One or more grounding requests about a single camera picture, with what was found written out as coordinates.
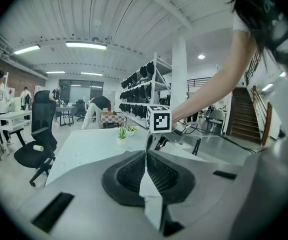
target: ceiling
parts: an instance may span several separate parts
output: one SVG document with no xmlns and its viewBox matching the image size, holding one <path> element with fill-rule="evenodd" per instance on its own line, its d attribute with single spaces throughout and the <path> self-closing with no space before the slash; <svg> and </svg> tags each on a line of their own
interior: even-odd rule
<svg viewBox="0 0 288 240">
<path fill-rule="evenodd" d="M 52 70 L 94 72 L 119 80 L 151 60 L 155 51 L 171 63 L 169 43 L 190 33 L 200 40 L 186 36 L 188 61 L 194 63 L 197 53 L 215 54 L 227 43 L 227 31 L 220 29 L 227 28 L 228 1 L 16 0 L 0 21 L 0 57 L 43 75 Z M 232 25 L 231 18 L 226 21 Z M 216 35 L 200 36 L 211 29 Z M 107 44 L 107 50 L 65 46 L 74 40 Z M 33 44 L 41 49 L 12 54 Z"/>
</svg>

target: office chair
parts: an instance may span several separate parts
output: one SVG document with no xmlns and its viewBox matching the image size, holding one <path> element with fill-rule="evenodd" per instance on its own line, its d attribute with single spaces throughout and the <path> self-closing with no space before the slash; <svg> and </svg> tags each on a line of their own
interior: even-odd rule
<svg viewBox="0 0 288 240">
<path fill-rule="evenodd" d="M 77 121 L 81 120 L 81 119 L 85 119 L 85 115 L 86 115 L 86 110 L 85 110 L 85 102 L 81 99 L 79 99 L 76 102 L 76 107 L 77 107 L 77 113 L 76 115 L 79 117 L 77 119 Z"/>
<path fill-rule="evenodd" d="M 15 160 L 22 166 L 38 169 L 29 181 L 31 186 L 35 186 L 34 180 L 43 172 L 48 176 L 48 170 L 52 166 L 50 162 L 55 160 L 57 141 L 52 134 L 52 120 L 56 102 L 49 100 L 48 95 L 48 90 L 40 90 L 34 95 L 31 134 L 35 141 L 21 147 L 14 154 Z M 34 145 L 42 146 L 43 151 L 34 150 Z"/>
</svg>

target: light fixture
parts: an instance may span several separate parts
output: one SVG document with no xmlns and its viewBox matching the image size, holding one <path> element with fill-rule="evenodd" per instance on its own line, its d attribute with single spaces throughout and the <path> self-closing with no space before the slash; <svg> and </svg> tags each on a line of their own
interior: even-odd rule
<svg viewBox="0 0 288 240">
<path fill-rule="evenodd" d="M 268 90 L 270 87 L 272 87 L 273 84 L 272 83 L 269 83 L 265 88 L 262 89 L 262 91 L 266 91 Z"/>
<path fill-rule="evenodd" d="M 96 74 L 96 73 L 87 73 L 87 72 L 81 72 L 81 74 L 82 74 L 82 75 L 92 75 L 92 76 L 93 76 L 93 75 L 94 75 L 94 76 L 96 76 L 96 75 L 97 75 L 97 76 L 100 76 L 100 77 L 102 77 L 102 76 L 103 76 L 102 74 Z"/>
<path fill-rule="evenodd" d="M 29 51 L 33 51 L 33 50 L 38 50 L 40 49 L 40 46 L 39 45 L 34 45 L 34 46 L 31 46 L 31 47 L 27 47 L 25 49 L 22 49 L 22 50 L 18 50 L 18 51 L 15 51 L 14 54 L 23 54 L 25 52 L 29 52 Z"/>
<path fill-rule="evenodd" d="M 65 74 L 65 71 L 48 71 L 47 74 Z"/>
<path fill-rule="evenodd" d="M 93 44 L 88 42 L 66 42 L 67 47 L 82 47 L 82 48 L 93 48 L 93 49 L 100 49 L 106 50 L 107 46 L 104 44 Z"/>
</svg>

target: person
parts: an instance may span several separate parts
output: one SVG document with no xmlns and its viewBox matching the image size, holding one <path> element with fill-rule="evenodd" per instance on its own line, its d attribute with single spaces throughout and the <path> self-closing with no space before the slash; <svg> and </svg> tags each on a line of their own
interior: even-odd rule
<svg viewBox="0 0 288 240">
<path fill-rule="evenodd" d="M 9 94 L 7 91 L 7 88 L 4 86 L 3 83 L 3 78 L 4 78 L 4 72 L 0 70 L 0 115 L 6 113 L 6 103 L 9 101 Z M 5 120 L 1 121 L 1 125 L 4 126 L 6 124 Z M 9 140 L 9 135 L 8 132 L 3 130 L 3 134 L 5 136 L 5 139 L 7 141 L 7 144 L 11 144 Z M 3 143 L 2 137 L 1 137 L 1 131 L 0 131 L 0 140 Z"/>
<path fill-rule="evenodd" d="M 63 89 L 63 86 L 60 84 L 56 89 L 54 89 L 50 94 L 49 94 L 49 99 L 52 101 L 55 101 L 56 102 L 56 106 L 60 106 L 61 104 L 61 99 L 60 99 L 60 92 L 62 91 Z M 55 123 L 58 123 L 57 122 L 57 118 L 58 116 L 60 116 L 60 113 L 56 113 L 54 114 L 54 121 Z"/>
<path fill-rule="evenodd" d="M 29 110 L 30 109 L 30 101 L 32 99 L 32 94 L 30 91 L 27 89 L 27 87 L 24 87 L 24 90 L 20 94 L 20 105 L 22 110 Z M 26 115 L 24 116 L 24 119 L 28 120 L 29 116 Z"/>
<path fill-rule="evenodd" d="M 229 94 L 240 81 L 255 51 L 268 51 L 288 72 L 288 20 L 273 0 L 232 0 L 233 40 L 223 68 L 190 99 L 172 110 L 172 127 Z"/>
<path fill-rule="evenodd" d="M 111 110 L 111 104 L 110 104 L 110 100 L 108 98 L 106 98 L 105 96 L 99 96 L 99 97 L 94 97 L 90 100 L 86 115 L 85 115 L 85 119 L 82 125 L 82 130 L 86 130 L 91 122 L 91 119 L 94 115 L 94 112 L 96 113 L 96 121 L 98 123 L 98 127 L 100 129 L 103 128 L 102 126 L 102 119 L 101 119 L 101 115 L 102 115 L 102 111 L 104 108 L 107 108 L 108 111 Z"/>
</svg>

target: staircase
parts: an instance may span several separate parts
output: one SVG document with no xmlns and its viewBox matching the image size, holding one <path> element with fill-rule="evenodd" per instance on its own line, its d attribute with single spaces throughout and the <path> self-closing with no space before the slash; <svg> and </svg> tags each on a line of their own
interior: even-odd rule
<svg viewBox="0 0 288 240">
<path fill-rule="evenodd" d="M 233 90 L 234 111 L 230 135 L 261 144 L 260 132 L 253 102 L 245 87 Z"/>
</svg>

